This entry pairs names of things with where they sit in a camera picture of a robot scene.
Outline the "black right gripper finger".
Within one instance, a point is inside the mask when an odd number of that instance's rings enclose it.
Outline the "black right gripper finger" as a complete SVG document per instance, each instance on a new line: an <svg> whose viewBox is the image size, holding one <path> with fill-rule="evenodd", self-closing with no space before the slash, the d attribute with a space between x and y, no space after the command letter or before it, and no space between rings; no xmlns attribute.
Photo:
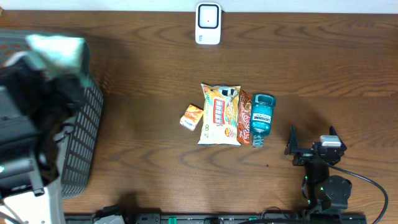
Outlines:
<svg viewBox="0 0 398 224"><path fill-rule="evenodd" d="M333 126L330 126L329 132L330 132L330 136L333 136L332 142L330 143L330 145L333 147L340 147L342 149L346 149L346 144L339 137L339 135L337 134L337 132Z"/></svg>
<svg viewBox="0 0 398 224"><path fill-rule="evenodd" d="M299 145L298 145L298 141L297 141L297 135L295 133L294 126L291 126L290 132L289 132L289 140L285 147L284 154L285 155L294 155L298 152L299 152Z"/></svg>

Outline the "teal snack packet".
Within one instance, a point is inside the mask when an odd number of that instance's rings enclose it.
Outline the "teal snack packet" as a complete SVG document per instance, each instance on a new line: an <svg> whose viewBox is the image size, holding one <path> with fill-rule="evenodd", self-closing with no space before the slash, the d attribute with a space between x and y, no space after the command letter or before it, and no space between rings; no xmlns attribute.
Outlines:
<svg viewBox="0 0 398 224"><path fill-rule="evenodd" d="M50 77L72 74L79 78L83 87L91 86L89 75L83 71L84 38L31 34L25 40L30 49L44 61Z"/></svg>

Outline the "blue mouthwash bottle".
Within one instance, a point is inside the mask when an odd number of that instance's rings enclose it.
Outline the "blue mouthwash bottle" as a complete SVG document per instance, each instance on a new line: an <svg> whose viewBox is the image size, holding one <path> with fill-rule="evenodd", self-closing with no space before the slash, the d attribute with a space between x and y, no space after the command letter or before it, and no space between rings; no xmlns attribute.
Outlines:
<svg viewBox="0 0 398 224"><path fill-rule="evenodd" d="M254 95L249 125L253 147L262 147L264 138L270 135L275 106L276 98L274 96L266 94Z"/></svg>

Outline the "orange Toppo snack box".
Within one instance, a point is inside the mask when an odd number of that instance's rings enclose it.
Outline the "orange Toppo snack box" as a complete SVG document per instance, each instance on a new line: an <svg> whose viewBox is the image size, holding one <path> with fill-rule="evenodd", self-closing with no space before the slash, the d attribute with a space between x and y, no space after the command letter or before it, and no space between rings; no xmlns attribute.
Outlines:
<svg viewBox="0 0 398 224"><path fill-rule="evenodd" d="M241 144L250 144L250 120L252 111L252 96L243 90L239 96L239 117L237 140Z"/></svg>

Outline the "small orange candy box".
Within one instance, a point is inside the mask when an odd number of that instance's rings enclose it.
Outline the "small orange candy box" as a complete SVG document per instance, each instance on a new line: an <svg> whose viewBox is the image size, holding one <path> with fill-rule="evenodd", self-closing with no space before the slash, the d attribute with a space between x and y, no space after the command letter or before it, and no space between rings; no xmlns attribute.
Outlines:
<svg viewBox="0 0 398 224"><path fill-rule="evenodd" d="M194 131L202 116L202 109L194 105L189 105L184 115L180 118L180 124L190 131Z"/></svg>

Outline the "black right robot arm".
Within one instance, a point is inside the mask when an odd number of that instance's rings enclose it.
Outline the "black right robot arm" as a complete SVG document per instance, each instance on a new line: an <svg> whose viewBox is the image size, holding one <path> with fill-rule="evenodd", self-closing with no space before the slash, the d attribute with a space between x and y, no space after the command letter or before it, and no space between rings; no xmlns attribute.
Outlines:
<svg viewBox="0 0 398 224"><path fill-rule="evenodd" d="M328 135L320 136L311 148L300 147L294 127L284 154L293 157L294 166L305 168L304 196L309 199L312 212L342 211L348 208L352 183L341 176L330 175L330 168L339 163L347 150L346 145L330 127Z"/></svg>

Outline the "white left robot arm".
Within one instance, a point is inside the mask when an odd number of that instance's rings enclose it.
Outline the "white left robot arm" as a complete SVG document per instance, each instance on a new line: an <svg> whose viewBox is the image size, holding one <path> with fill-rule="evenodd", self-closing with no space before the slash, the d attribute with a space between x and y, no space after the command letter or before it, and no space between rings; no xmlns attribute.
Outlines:
<svg viewBox="0 0 398 224"><path fill-rule="evenodd" d="M8 223L122 223L116 209L66 214L93 165L103 95L87 63L47 78L26 58L1 69L1 217Z"/></svg>

